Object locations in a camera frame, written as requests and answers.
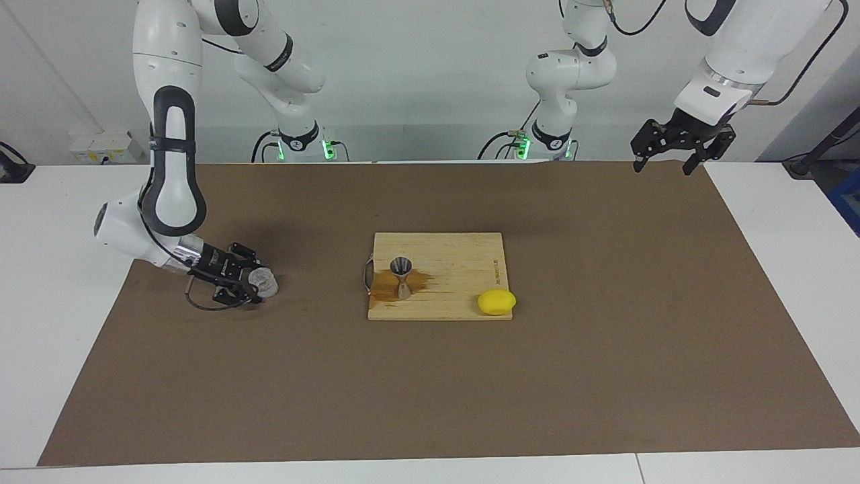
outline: white robotic arm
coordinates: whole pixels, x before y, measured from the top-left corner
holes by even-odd
[[[736,137],[729,120],[771,79],[780,60],[795,50],[830,3],[716,0],[704,19],[687,9],[693,26],[714,36],[714,44],[675,99],[672,119],[666,124],[646,121],[630,142],[636,171],[672,149],[694,150],[684,165],[687,175],[703,161],[721,158]]]
[[[273,24],[263,0],[139,2],[133,64],[151,119],[150,177],[140,191],[106,203],[95,221],[95,237],[104,245],[214,284],[213,300],[223,305],[218,309],[261,302],[278,285],[249,248],[234,243],[222,251],[194,235],[206,217],[194,172],[201,35],[233,36],[245,53],[236,69],[272,105],[281,140],[297,157],[327,157],[324,144],[317,143],[323,130],[305,100],[322,88],[324,76]]]
[[[570,91],[603,87],[615,77],[617,62],[607,48],[608,28],[602,0],[570,0],[564,31],[574,48],[540,53],[529,61],[526,79],[540,96],[531,125],[530,158],[563,156],[577,110]]]
[[[289,161],[330,158],[325,127],[310,111],[307,95],[319,92],[325,73],[318,60],[278,25],[263,0],[191,0],[206,34],[226,34],[242,48],[239,77],[269,103]]]

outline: wooden cutting board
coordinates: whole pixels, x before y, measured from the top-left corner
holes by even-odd
[[[390,262],[412,262],[406,282],[412,295],[397,298]],[[508,289],[501,233],[377,233],[373,242],[371,321],[510,321],[512,313],[487,316],[478,296]]]

